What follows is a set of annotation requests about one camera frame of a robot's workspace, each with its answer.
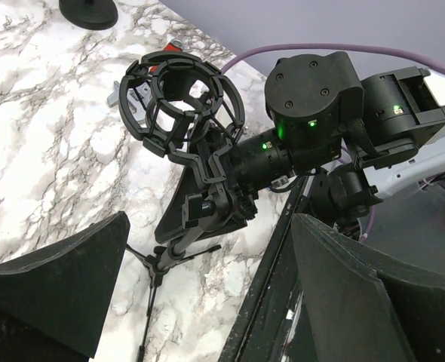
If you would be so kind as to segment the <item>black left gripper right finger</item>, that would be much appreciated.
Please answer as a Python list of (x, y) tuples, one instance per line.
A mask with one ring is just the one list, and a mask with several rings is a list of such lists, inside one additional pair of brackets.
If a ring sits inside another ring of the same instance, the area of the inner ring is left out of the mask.
[(307, 214), (295, 214), (291, 227), (319, 360), (445, 361), (445, 275)]

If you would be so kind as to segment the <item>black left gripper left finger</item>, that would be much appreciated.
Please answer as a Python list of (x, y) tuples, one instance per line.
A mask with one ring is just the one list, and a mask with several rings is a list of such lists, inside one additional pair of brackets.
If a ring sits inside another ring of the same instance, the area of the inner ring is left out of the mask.
[(129, 219), (117, 212), (0, 264), (0, 361), (88, 361), (96, 354)]

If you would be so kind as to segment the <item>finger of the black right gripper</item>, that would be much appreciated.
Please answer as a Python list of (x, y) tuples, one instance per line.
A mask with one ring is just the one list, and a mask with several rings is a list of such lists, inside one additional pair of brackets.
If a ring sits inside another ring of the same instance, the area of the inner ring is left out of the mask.
[[(200, 191), (201, 190), (198, 188), (195, 181), (192, 168), (184, 167), (181, 179), (169, 206), (155, 229), (155, 240), (159, 244), (166, 244), (169, 241), (179, 240), (187, 233), (188, 229), (183, 228), (182, 208), (187, 195), (199, 193)], [(237, 214), (236, 211), (224, 226), (210, 232), (204, 232), (198, 238), (198, 241), (229, 234), (246, 227), (247, 220), (241, 218), (241, 215)]]

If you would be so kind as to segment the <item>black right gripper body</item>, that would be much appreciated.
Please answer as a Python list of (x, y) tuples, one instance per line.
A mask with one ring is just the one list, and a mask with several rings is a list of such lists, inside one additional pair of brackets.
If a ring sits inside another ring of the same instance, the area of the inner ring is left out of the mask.
[(246, 143), (237, 143), (229, 153), (228, 174), (232, 179), (237, 200), (237, 214), (245, 220), (252, 220), (258, 213), (255, 200), (258, 199), (258, 151)]

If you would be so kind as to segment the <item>black tripod shock mount stand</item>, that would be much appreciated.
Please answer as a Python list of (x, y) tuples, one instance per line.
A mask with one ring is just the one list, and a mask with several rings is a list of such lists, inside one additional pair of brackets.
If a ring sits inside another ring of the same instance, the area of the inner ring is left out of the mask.
[[(140, 124), (129, 108), (127, 91), (146, 81), (152, 97)], [(213, 64), (183, 51), (156, 51), (127, 68), (118, 108), (125, 127), (145, 149), (192, 168), (201, 190), (186, 196), (184, 236), (155, 247), (152, 255), (129, 248), (149, 273), (146, 318), (150, 320), (164, 276), (189, 261), (189, 245), (204, 232), (224, 226), (237, 209), (228, 158), (244, 132), (244, 104), (231, 80)]]

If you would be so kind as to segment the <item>black round base mic stand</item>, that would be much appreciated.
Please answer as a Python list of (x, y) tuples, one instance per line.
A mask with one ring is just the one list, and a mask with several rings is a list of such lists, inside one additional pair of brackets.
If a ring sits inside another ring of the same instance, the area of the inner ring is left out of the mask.
[(88, 30), (106, 30), (118, 21), (113, 0), (59, 0), (61, 14), (72, 24)]

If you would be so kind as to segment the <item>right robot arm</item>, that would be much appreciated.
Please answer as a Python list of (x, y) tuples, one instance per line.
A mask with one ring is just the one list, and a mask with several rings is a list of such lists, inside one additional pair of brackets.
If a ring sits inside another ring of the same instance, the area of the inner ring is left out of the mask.
[[(410, 67), (360, 80), (344, 52), (280, 59), (265, 83), (274, 127), (241, 142), (213, 120), (189, 129), (186, 167), (156, 241), (226, 234), (255, 217), (258, 193), (282, 176), (315, 172), (318, 219), (351, 225), (418, 179), (445, 172), (445, 76)], [(202, 184), (199, 166), (218, 158), (228, 193)]]

